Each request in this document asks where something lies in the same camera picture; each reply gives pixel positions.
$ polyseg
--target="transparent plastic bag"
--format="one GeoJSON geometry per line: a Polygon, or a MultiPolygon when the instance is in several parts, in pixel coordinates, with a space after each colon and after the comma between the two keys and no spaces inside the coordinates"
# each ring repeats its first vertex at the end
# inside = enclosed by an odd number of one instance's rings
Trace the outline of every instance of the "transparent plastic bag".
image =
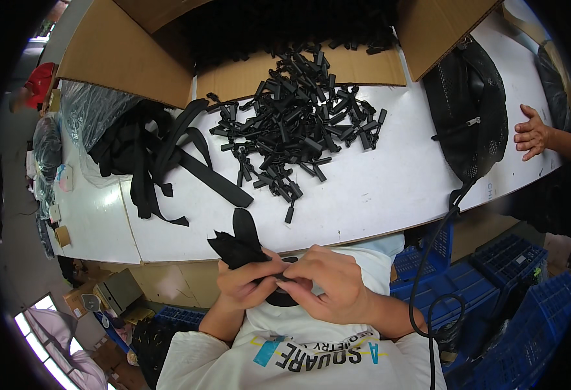
{"type": "Polygon", "coordinates": [[[41,220],[48,220],[49,207],[56,200],[53,180],[49,183],[45,176],[37,173],[36,177],[34,177],[34,197],[38,200],[38,211],[40,212],[41,220]]]}
{"type": "Polygon", "coordinates": [[[95,187],[105,187],[131,175],[101,177],[99,166],[88,152],[103,133],[141,97],[76,81],[63,81],[60,114],[63,127],[79,152],[79,167],[84,178],[95,187]]]}
{"type": "Polygon", "coordinates": [[[51,240],[49,239],[49,233],[47,232],[47,222],[41,219],[40,211],[36,211],[34,217],[36,219],[38,236],[41,239],[41,245],[43,246],[43,250],[45,251],[45,256],[47,257],[48,260],[52,260],[54,258],[54,253],[53,253],[53,246],[51,245],[51,240]]]}
{"type": "Polygon", "coordinates": [[[62,143],[54,113],[47,113],[36,124],[32,137],[34,160],[38,171],[49,183],[53,183],[56,168],[62,163],[62,143]]]}

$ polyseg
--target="window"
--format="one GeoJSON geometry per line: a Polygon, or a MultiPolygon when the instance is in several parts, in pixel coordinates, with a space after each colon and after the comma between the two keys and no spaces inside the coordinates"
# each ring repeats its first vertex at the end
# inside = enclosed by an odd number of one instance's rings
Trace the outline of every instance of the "window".
{"type": "MultiPolygon", "coordinates": [[[[46,295],[43,299],[33,304],[31,308],[56,310],[56,307],[53,304],[50,295],[46,295]]],[[[43,362],[43,365],[47,368],[49,373],[54,376],[54,378],[58,381],[58,383],[67,390],[79,390],[78,386],[75,386],[73,381],[68,376],[66,376],[66,374],[62,371],[62,369],[58,367],[56,362],[54,362],[53,359],[49,357],[49,354],[42,346],[38,337],[36,337],[36,335],[32,333],[30,325],[25,319],[23,313],[19,313],[16,315],[15,322],[19,327],[19,329],[21,330],[21,333],[23,333],[25,340],[28,342],[28,344],[34,351],[34,354],[36,354],[40,359],[40,361],[43,362]]],[[[83,349],[82,346],[78,343],[78,341],[74,337],[71,340],[69,353],[73,355],[74,352],[80,351],[82,349],[83,349]]]]}

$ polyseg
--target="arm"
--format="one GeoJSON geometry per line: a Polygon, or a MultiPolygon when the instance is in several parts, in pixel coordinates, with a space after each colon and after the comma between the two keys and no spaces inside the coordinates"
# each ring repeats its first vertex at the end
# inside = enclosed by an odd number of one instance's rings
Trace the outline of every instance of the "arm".
{"type": "Polygon", "coordinates": [[[276,279],[270,275],[283,272],[290,264],[274,252],[265,249],[264,253],[272,260],[249,263],[234,270],[225,262],[218,262],[220,296],[199,324],[200,332],[231,343],[240,331],[245,310],[258,306],[277,289],[276,279]],[[258,278],[264,279],[254,283],[258,278]]]}
{"type": "MultiPolygon", "coordinates": [[[[383,336],[397,340],[413,327],[409,305],[390,296],[371,292],[361,279],[361,268],[355,258],[314,245],[299,261],[283,272],[294,281],[277,281],[313,318],[335,324],[367,324],[383,336]],[[323,294],[315,296],[300,278],[313,280],[323,294]]],[[[413,309],[416,325],[426,332],[424,316],[413,309]]]]}
{"type": "MultiPolygon", "coordinates": [[[[401,337],[413,333],[413,326],[409,320],[409,305],[392,296],[380,295],[372,292],[372,309],[370,318],[366,322],[383,336],[396,342],[401,337]]],[[[415,324],[422,332],[428,333],[424,316],[418,308],[413,308],[415,324]]]]}
{"type": "Polygon", "coordinates": [[[513,138],[517,150],[528,150],[522,160],[528,161],[545,149],[560,153],[571,161],[571,134],[546,126],[537,110],[529,105],[520,105],[523,113],[530,118],[528,122],[515,125],[517,134],[513,138]]]}
{"type": "Polygon", "coordinates": [[[232,308],[220,295],[199,324],[199,332],[231,343],[240,331],[243,320],[244,309],[232,308]]]}

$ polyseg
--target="black webbing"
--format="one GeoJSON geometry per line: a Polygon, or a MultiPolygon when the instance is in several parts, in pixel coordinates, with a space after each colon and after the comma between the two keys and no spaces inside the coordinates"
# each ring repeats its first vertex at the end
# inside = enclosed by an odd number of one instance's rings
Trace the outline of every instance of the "black webbing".
{"type": "Polygon", "coordinates": [[[188,169],[203,183],[236,207],[248,207],[253,198],[235,184],[212,170],[207,142],[201,132],[188,127],[190,122],[207,106],[205,99],[188,104],[186,110],[173,122],[161,103],[142,100],[124,113],[106,131],[89,152],[99,164],[102,176],[132,174],[131,199],[138,208],[140,218],[155,214],[164,221],[188,226],[185,216],[167,220],[157,203],[154,185],[160,186],[166,197],[172,197],[172,185],[164,183],[164,176],[177,165],[188,169]],[[157,130],[148,132],[146,124],[155,121],[157,130]],[[179,139],[186,135],[177,146],[179,139]],[[201,163],[180,147],[192,142],[205,159],[201,163]]]}

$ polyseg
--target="plastic bag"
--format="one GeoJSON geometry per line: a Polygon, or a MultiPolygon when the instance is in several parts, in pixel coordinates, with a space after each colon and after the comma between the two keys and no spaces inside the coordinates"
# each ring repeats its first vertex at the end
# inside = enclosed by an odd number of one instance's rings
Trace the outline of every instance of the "plastic bag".
{"type": "Polygon", "coordinates": [[[41,213],[39,210],[34,214],[36,219],[36,227],[38,228],[38,236],[41,239],[41,244],[43,250],[45,251],[45,256],[48,260],[54,258],[53,247],[51,245],[51,240],[49,239],[49,233],[47,232],[47,223],[41,219],[41,213]]]}
{"type": "Polygon", "coordinates": [[[103,133],[141,97],[96,85],[63,81],[60,114],[63,127],[78,149],[79,167],[84,178],[95,187],[130,180],[131,175],[101,177],[99,166],[88,155],[103,133]]]}
{"type": "Polygon", "coordinates": [[[556,70],[543,45],[539,45],[535,60],[547,105],[552,115],[552,126],[571,133],[571,110],[567,105],[567,94],[562,85],[561,75],[556,70]]]}
{"type": "Polygon", "coordinates": [[[42,173],[45,180],[53,183],[56,168],[62,163],[62,143],[58,125],[53,118],[54,113],[47,113],[36,124],[32,137],[32,148],[37,170],[42,173]]]}
{"type": "Polygon", "coordinates": [[[38,200],[38,211],[41,214],[41,220],[48,220],[49,207],[56,200],[53,180],[49,183],[42,174],[37,174],[34,177],[34,197],[38,200]]]}

